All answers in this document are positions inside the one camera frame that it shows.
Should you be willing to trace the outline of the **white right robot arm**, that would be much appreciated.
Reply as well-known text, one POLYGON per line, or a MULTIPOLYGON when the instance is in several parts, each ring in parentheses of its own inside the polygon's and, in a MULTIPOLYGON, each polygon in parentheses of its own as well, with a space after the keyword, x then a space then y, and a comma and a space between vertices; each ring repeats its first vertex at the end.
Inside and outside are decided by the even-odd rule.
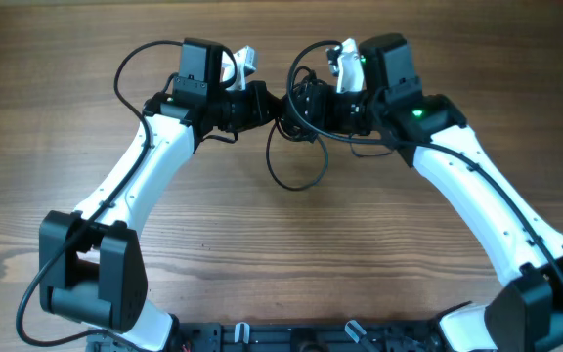
POLYGON ((563 235, 500 173, 457 106, 424 93, 408 40, 389 33, 362 43, 325 40, 322 47, 336 83, 294 61, 284 131, 399 154, 451 204, 501 283, 491 302, 465 303, 434 318, 421 347, 549 351, 563 345, 563 235))

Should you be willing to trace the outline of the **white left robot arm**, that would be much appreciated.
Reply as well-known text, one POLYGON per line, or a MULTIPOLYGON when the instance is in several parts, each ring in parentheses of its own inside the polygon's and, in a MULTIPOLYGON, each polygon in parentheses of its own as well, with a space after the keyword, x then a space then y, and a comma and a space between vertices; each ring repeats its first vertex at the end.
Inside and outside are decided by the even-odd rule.
POLYGON ((138 110, 136 137, 102 184, 39 228, 39 270, 28 287, 44 311, 133 351, 171 351, 178 319, 147 296, 140 235, 173 176, 206 140, 232 144, 266 125, 279 100, 252 79, 251 47, 188 38, 177 72, 138 110))

